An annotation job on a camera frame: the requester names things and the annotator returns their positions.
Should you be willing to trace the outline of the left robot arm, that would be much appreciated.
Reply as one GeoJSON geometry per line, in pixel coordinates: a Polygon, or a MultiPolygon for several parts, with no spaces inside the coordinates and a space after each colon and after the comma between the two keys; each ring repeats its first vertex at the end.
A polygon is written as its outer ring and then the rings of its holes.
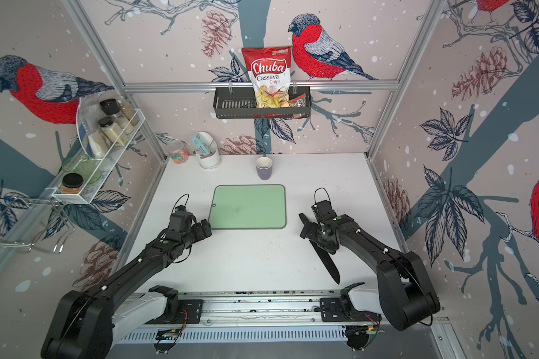
{"type": "Polygon", "coordinates": [[[64,295],[43,342],[42,358],[105,358],[118,341],[112,317],[147,280],[166,269],[192,245],[212,236],[208,220],[197,221],[185,206],[169,225],[122,269],[100,284],[64,295]]]}

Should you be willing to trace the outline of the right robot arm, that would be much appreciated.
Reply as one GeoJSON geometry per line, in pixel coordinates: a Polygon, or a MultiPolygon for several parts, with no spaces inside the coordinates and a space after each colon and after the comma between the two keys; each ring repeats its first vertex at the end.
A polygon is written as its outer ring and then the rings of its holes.
{"type": "Polygon", "coordinates": [[[386,246],[349,215],[337,215],[329,200],[314,203],[311,210],[314,221],[299,214],[303,224],[299,237],[311,243],[337,284],[341,277],[332,255],[339,248],[349,249],[368,265],[377,275],[381,313],[394,328],[403,331],[441,310],[437,292],[419,255],[386,246]]]}

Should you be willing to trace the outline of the black kitchen knife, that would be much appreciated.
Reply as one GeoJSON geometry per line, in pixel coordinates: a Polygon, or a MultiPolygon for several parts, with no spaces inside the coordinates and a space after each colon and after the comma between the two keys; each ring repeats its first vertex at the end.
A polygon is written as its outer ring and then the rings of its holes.
{"type": "Polygon", "coordinates": [[[299,236],[302,239],[308,239],[326,270],[329,272],[331,278],[336,284],[340,284],[341,276],[337,266],[333,262],[330,253],[323,249],[318,241],[319,226],[316,223],[309,221],[307,216],[303,213],[299,214],[299,218],[303,223],[303,228],[299,236]]]}

